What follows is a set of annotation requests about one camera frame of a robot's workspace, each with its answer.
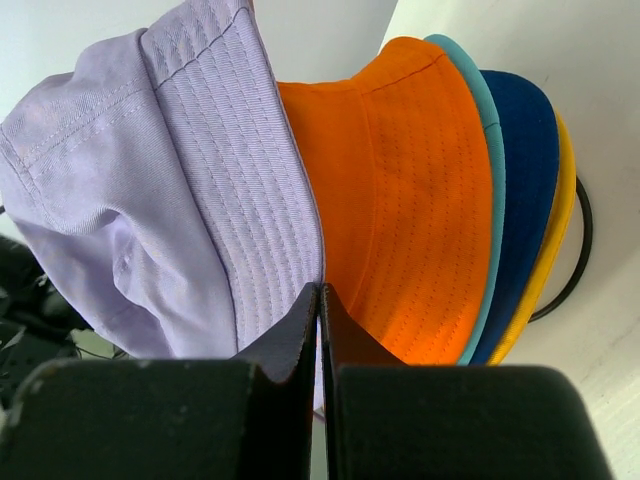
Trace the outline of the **teal bucket hat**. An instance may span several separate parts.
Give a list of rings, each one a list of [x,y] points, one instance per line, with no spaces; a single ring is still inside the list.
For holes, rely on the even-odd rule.
[[[431,34],[426,36],[424,40],[442,48],[464,78],[480,117],[491,166],[492,225],[489,269],[476,322],[463,353],[457,360],[459,366],[466,366],[472,360],[487,322],[501,257],[506,204],[506,166],[503,134],[499,114],[490,88],[469,54],[457,42],[444,34]]]

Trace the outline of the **orange bucket hat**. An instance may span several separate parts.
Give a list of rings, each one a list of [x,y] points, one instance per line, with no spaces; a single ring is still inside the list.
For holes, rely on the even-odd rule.
[[[325,279],[410,365],[453,365],[489,269],[492,179],[473,96],[442,48],[391,40],[353,77],[279,91],[322,224]]]

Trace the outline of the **lavender bucket hat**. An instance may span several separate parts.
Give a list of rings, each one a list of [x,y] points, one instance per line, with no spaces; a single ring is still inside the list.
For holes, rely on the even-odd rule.
[[[229,358],[323,274],[308,176],[246,1],[88,47],[1,125],[9,217],[131,357]]]

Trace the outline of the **dark blue bucket hat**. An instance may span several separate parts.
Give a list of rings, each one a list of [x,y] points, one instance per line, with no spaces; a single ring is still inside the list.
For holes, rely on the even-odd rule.
[[[494,294],[472,365],[488,362],[516,312],[541,248],[559,170],[557,123],[542,90],[516,74],[482,75],[502,130],[506,203]]]

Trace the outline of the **yellow bucket hat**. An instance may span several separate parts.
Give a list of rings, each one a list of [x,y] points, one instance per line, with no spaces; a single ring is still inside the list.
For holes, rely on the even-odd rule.
[[[487,361],[498,365],[522,334],[550,277],[565,239],[576,198],[576,164],[572,142],[561,115],[555,111],[559,140],[559,170],[547,227],[538,256],[511,321]]]

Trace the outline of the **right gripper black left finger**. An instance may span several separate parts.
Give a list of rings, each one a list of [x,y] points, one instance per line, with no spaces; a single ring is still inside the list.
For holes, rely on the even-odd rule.
[[[5,479],[305,479],[318,288],[228,360],[53,360],[1,432]]]

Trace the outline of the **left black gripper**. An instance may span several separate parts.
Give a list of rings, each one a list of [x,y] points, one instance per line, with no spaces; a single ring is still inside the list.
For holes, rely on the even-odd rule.
[[[1,411],[11,410],[20,385],[39,365],[58,359],[124,360],[82,348],[75,331],[92,328],[62,297],[24,244],[1,236]]]

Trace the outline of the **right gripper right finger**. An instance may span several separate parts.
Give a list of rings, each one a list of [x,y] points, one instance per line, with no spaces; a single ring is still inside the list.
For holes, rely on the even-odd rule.
[[[583,400],[541,366],[411,366],[320,291],[333,479],[608,479]]]

